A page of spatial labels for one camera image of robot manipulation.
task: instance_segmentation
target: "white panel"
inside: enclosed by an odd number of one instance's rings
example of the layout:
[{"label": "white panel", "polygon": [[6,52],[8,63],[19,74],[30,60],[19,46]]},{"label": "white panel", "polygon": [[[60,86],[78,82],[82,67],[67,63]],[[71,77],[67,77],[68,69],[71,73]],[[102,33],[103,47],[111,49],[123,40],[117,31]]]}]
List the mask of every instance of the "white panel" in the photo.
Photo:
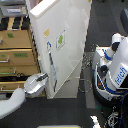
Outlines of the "white panel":
[{"label": "white panel", "polygon": [[[30,8],[29,0],[26,0],[26,2],[28,8]],[[82,59],[91,2],[85,0],[59,0],[56,4],[47,6],[46,10],[44,8],[39,9],[39,5],[31,10],[30,20],[34,29],[43,71],[49,75],[47,95],[53,98]],[[49,35],[45,37],[44,32],[47,29],[49,29]],[[61,35],[64,43],[61,48],[56,48]],[[47,51],[48,41],[51,43],[51,55],[57,74],[56,92],[53,89],[55,82]]]}]

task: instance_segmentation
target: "dark floor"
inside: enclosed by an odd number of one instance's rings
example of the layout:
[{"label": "dark floor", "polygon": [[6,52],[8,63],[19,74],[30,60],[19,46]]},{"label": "dark floor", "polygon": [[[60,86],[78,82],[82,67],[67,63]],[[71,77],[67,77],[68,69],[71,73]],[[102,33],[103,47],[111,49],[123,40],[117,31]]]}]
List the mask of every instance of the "dark floor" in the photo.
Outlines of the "dark floor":
[{"label": "dark floor", "polygon": [[[120,22],[120,12],[126,7],[128,0],[123,3],[121,0],[106,0],[104,3],[93,0],[85,52],[91,52],[92,44],[110,46],[114,33],[126,36]],[[103,127],[105,118],[101,111],[87,108],[85,96],[79,91],[77,99],[27,99],[20,109],[0,120],[0,128],[36,128],[43,125],[79,125],[92,128],[91,115],[97,116]]]}]

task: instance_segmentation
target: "cable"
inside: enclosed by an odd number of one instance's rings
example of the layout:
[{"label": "cable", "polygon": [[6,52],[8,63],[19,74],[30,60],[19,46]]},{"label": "cable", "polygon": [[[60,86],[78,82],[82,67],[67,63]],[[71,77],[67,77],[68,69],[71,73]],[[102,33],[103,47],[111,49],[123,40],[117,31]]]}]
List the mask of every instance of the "cable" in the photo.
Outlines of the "cable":
[{"label": "cable", "polygon": [[114,126],[118,123],[118,112],[114,111],[115,108],[116,107],[114,106],[112,114],[108,117],[107,121],[104,124],[104,128],[106,128],[107,124],[109,125],[109,127],[114,128]]},{"label": "cable", "polygon": [[120,122],[119,122],[119,128],[120,128],[121,122],[122,122],[122,107],[123,107],[123,103],[124,103],[124,98],[127,95],[127,93],[128,93],[128,90],[125,92],[123,99],[122,99],[122,103],[121,103],[121,117],[120,117]]}]

